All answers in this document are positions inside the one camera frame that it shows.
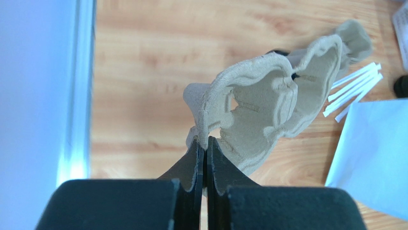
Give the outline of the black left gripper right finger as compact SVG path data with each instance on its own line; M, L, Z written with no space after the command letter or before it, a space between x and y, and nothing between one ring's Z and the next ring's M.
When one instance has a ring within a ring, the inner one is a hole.
M211 230L364 230L351 196L325 187L267 187L247 177L210 137L206 152Z

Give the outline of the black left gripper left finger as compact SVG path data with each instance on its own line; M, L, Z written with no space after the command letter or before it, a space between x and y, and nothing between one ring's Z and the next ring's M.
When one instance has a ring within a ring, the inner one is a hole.
M39 230L197 230L204 150L194 140L157 179L77 179L52 194Z

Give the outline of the single cardboard cup carrier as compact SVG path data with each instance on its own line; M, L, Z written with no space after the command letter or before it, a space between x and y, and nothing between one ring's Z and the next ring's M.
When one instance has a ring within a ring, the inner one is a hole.
M278 139L293 138L320 112L340 69L342 40L322 36L288 56L268 53L234 64L212 83L191 83L183 99L195 125L194 139L207 149L218 129L223 154L245 175L266 161Z

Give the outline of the light blue paper bag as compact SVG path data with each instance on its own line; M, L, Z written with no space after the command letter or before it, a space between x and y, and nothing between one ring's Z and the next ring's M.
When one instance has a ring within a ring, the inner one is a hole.
M351 106L326 178L327 187L396 218L408 218L408 102Z

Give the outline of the stack of black lids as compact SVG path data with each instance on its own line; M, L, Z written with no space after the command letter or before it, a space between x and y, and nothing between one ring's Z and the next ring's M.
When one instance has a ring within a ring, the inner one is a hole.
M408 75L400 76L393 86L397 98L408 98Z

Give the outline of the black cup lid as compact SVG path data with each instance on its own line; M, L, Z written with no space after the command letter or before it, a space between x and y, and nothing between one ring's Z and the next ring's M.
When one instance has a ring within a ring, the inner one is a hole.
M266 54L270 54L270 53L276 53L282 56L288 56L290 54L290 52L288 52L287 50L279 50L279 49L268 51Z

